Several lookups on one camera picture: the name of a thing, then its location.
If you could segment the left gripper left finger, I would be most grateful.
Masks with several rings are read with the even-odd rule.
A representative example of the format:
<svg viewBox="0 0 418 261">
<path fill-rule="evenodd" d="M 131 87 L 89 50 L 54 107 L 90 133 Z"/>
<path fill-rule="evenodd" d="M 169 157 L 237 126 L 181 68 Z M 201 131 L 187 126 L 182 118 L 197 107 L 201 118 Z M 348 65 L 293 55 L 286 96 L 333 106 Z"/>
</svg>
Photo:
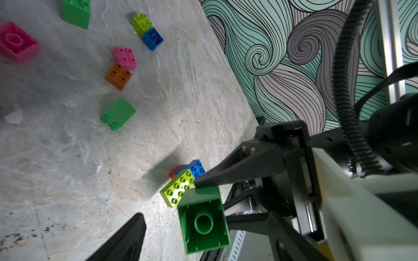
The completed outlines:
<svg viewBox="0 0 418 261">
<path fill-rule="evenodd" d="M 144 215 L 136 213 L 87 261 L 139 261 L 146 229 Z"/>
</svg>

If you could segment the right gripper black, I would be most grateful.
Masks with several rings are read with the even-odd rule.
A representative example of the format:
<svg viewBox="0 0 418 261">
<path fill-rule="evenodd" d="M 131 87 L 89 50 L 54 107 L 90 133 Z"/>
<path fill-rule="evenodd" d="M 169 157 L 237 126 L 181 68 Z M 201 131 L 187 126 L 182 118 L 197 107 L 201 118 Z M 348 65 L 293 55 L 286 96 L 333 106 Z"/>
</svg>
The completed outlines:
<svg viewBox="0 0 418 261">
<path fill-rule="evenodd" d="M 350 176 L 357 174 L 359 165 L 346 145 L 342 128 L 309 136 L 307 125 L 300 120 L 272 124 L 260 120 L 259 124 L 256 137 L 306 151 L 299 159 L 300 167 L 285 170 L 282 147 L 252 139 L 238 145 L 222 162 L 197 178 L 195 187 L 208 188 L 262 178 L 256 184 L 263 185 L 275 199 L 296 212 L 292 223 L 294 229 L 316 244 L 324 242 L 320 217 L 322 197 L 312 148 L 324 149 Z M 268 216 L 278 209 L 278 202 L 261 189 L 251 189 L 228 200 L 223 207 L 229 230 L 268 235 Z"/>
</svg>

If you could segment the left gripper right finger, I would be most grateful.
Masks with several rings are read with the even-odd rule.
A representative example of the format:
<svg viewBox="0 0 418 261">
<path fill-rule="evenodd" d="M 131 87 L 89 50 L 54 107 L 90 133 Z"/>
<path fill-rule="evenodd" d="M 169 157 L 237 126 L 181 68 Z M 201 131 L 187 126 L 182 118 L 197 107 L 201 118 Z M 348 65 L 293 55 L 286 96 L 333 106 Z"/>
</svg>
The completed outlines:
<svg viewBox="0 0 418 261">
<path fill-rule="evenodd" d="M 328 260 L 276 212 L 268 214 L 267 231 L 275 261 Z"/>
</svg>

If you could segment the blue lego brick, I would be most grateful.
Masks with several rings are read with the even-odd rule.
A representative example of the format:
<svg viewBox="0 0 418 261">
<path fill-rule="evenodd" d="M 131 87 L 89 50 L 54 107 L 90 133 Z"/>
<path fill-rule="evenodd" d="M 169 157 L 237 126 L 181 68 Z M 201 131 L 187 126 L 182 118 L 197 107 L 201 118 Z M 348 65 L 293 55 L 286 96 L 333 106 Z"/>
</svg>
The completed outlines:
<svg viewBox="0 0 418 261">
<path fill-rule="evenodd" d="M 200 162 L 200 160 L 195 159 L 195 160 L 191 161 L 189 164 L 178 165 L 177 167 L 175 167 L 169 173 L 169 177 L 171 179 L 174 179 L 174 177 L 176 177 L 184 169 L 190 170 L 195 179 L 206 173 L 206 171 L 205 171 L 202 163 Z"/>
</svg>

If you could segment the lime green long lego brick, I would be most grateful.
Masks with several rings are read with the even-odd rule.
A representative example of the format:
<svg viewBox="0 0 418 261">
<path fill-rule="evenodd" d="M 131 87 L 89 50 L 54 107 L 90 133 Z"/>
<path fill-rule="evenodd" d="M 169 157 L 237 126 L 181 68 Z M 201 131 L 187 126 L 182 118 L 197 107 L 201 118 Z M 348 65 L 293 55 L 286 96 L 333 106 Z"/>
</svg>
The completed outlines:
<svg viewBox="0 0 418 261">
<path fill-rule="evenodd" d="M 194 188 L 195 178 L 189 169 L 182 170 L 161 191 L 160 195 L 169 208 L 175 208 L 188 189 Z"/>
</svg>

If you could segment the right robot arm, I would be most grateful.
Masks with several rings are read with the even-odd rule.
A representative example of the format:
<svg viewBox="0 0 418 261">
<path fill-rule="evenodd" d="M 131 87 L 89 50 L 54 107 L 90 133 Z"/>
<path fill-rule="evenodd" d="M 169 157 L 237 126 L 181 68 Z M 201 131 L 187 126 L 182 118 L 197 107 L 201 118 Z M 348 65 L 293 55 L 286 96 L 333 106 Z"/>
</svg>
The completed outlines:
<svg viewBox="0 0 418 261">
<path fill-rule="evenodd" d="M 385 174 L 418 171 L 418 96 L 408 94 L 377 110 L 367 121 L 359 119 L 363 105 L 385 87 L 418 75 L 417 63 L 396 69 L 354 105 L 356 137 L 364 138 Z M 339 127 L 310 136 L 304 121 L 264 124 L 255 137 L 240 144 L 220 164 L 197 179 L 198 188 L 262 180 L 263 193 L 272 210 L 297 218 L 300 234 L 318 243 L 324 239 L 320 223 L 320 187 L 312 149 L 323 149 L 344 174 L 365 176 L 349 141 Z"/>
</svg>

